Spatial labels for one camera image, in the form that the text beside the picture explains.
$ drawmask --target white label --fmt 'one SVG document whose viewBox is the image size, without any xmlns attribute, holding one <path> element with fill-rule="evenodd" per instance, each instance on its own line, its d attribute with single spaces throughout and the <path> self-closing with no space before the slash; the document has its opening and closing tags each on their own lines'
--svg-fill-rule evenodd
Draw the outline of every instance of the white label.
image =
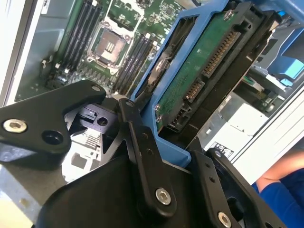
<svg viewBox="0 0 304 228">
<path fill-rule="evenodd" d="M 47 14 L 48 13 L 48 8 L 49 8 L 49 3 L 50 2 L 51 2 L 51 0 L 44 0 L 42 10 L 41 10 L 41 14 Z"/>
<path fill-rule="evenodd" d="M 92 5 L 97 6 L 98 2 L 96 0 L 93 0 Z"/>
</svg>

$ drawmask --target sticker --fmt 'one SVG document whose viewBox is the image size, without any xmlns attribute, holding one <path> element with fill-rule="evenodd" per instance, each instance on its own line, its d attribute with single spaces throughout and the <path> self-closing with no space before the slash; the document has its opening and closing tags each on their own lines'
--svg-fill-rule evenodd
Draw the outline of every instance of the sticker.
<svg viewBox="0 0 304 228">
<path fill-rule="evenodd" d="M 229 148 L 227 148 L 217 142 L 214 142 L 211 145 L 211 148 L 215 148 L 215 149 L 221 151 L 227 158 L 229 158 L 234 153 L 234 151 L 230 150 Z"/>
<path fill-rule="evenodd" d="M 229 95 L 221 104 L 221 106 L 218 108 L 218 112 L 222 111 L 222 109 L 225 107 L 225 105 L 230 101 L 231 96 Z"/>
<path fill-rule="evenodd" d="M 41 10 L 41 14 L 47 14 L 48 13 L 48 8 L 49 8 L 49 3 L 50 2 L 51 2 L 51 0 L 44 0 L 42 10 Z"/>
</svg>

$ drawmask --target green circuit board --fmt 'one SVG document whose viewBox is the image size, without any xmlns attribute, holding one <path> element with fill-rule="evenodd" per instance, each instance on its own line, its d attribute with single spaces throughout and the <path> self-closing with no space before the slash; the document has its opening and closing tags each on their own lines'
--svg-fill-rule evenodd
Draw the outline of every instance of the green circuit board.
<svg viewBox="0 0 304 228">
<path fill-rule="evenodd" d="M 176 17 L 183 9 L 174 0 L 155 0 L 150 7 L 145 9 L 138 31 L 142 34 L 149 32 L 151 39 L 161 42 L 166 38 Z"/>
<path fill-rule="evenodd" d="M 208 61 L 209 56 L 220 46 L 224 35 L 233 23 L 234 17 L 235 14 L 228 20 L 224 20 L 224 13 L 213 16 L 179 72 L 161 97 L 158 103 L 160 108 L 156 112 L 157 116 L 170 114 L 181 96 L 187 93 L 202 66 Z M 157 123 L 158 130 L 161 130 L 163 126 L 163 121 Z"/>
<path fill-rule="evenodd" d="M 157 47 L 162 44 L 169 33 L 179 12 L 184 9 L 174 0 L 152 0 L 144 3 L 145 5 L 134 3 L 133 1 L 129 2 L 128 0 L 97 0 L 97 2 L 102 10 L 96 28 L 87 45 L 90 51 L 85 51 L 83 54 L 77 71 L 70 74 L 69 83 L 89 78 L 103 87 L 110 88 L 116 81 L 115 76 L 119 73 L 119 67 L 124 65 L 128 53 L 132 50 L 133 45 L 139 39 L 140 35 L 146 36 L 149 34 L 149 39 L 156 42 L 155 48 L 153 49 L 153 52 L 156 52 Z M 83 3 L 83 0 L 76 0 L 75 2 L 62 42 L 55 56 L 55 63 L 62 61 Z M 113 21 L 114 24 L 106 27 L 105 23 L 109 23 L 109 20 Z M 125 35 L 116 33 L 115 26 L 118 26 L 119 29 L 125 29 L 126 35 L 128 36 L 131 36 L 129 32 L 133 33 L 131 39 L 125 42 L 124 47 L 121 48 L 119 54 L 113 61 L 113 64 L 116 65 L 116 70 L 109 69 L 109 61 L 103 63 L 96 60 L 87 61 L 89 56 L 96 53 L 98 45 L 100 47 L 101 40 L 105 38 L 105 31 L 120 36 L 121 39 L 125 39 Z M 143 76 L 143 71 L 149 66 L 150 61 L 151 60 L 147 60 L 144 62 L 138 74 L 139 76 L 136 77 L 137 81 Z"/>
</svg>

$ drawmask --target motherboard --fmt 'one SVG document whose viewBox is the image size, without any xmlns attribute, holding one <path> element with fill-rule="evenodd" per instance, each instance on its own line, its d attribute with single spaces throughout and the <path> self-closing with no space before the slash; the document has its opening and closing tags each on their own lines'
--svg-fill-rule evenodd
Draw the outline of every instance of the motherboard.
<svg viewBox="0 0 304 228">
<path fill-rule="evenodd" d="M 129 96 L 182 10 L 174 0 L 77 0 L 47 87 L 90 79 Z"/>
</svg>

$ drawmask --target black metal arm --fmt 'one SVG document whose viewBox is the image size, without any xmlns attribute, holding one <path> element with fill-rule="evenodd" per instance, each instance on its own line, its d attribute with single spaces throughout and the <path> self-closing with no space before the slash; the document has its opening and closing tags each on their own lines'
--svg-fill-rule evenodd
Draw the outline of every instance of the black metal arm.
<svg viewBox="0 0 304 228">
<path fill-rule="evenodd" d="M 37 228 L 285 227 L 228 159 L 205 153 L 198 139 L 190 172 L 163 163 L 140 116 L 150 97 L 116 101 L 81 81 L 0 109 L 2 163 L 55 169 L 71 135 L 92 128 L 103 136 L 102 166 L 56 191 Z"/>
</svg>

